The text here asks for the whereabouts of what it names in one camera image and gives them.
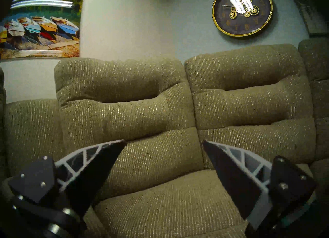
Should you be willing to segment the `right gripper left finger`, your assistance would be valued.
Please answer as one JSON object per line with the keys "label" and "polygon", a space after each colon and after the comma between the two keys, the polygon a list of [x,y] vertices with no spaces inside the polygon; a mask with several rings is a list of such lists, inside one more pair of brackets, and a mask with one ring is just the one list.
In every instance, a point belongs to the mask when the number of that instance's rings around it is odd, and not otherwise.
{"label": "right gripper left finger", "polygon": [[84,217],[123,149],[117,140],[78,149],[57,162],[44,155],[9,181],[15,207],[49,218],[64,209]]}

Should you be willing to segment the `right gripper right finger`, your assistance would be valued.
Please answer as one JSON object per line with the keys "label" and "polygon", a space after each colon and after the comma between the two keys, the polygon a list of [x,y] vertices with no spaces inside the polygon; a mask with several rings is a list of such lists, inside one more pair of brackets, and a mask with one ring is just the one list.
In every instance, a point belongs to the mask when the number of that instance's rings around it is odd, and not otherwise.
{"label": "right gripper right finger", "polygon": [[286,157],[272,162],[254,152],[204,140],[208,155],[246,230],[280,230],[308,209],[316,181]]}

